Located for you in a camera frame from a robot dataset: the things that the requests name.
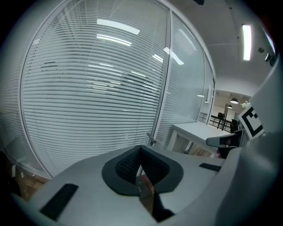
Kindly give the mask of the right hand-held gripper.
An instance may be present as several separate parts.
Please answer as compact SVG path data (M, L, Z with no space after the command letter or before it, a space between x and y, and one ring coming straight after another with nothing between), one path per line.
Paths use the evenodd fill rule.
M249 139L283 130L283 60L279 57L250 105L239 115Z

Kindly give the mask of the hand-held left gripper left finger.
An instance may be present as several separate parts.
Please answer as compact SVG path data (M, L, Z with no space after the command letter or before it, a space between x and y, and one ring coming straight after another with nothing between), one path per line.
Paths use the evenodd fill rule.
M139 196L136 178L140 166L140 146L134 146L104 164L103 181L119 195Z

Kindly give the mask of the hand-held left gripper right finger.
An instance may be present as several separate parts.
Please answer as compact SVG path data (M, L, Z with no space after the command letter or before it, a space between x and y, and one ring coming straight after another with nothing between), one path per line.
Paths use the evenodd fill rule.
M140 164L157 193L173 192L184 175L178 162L152 146L140 146Z

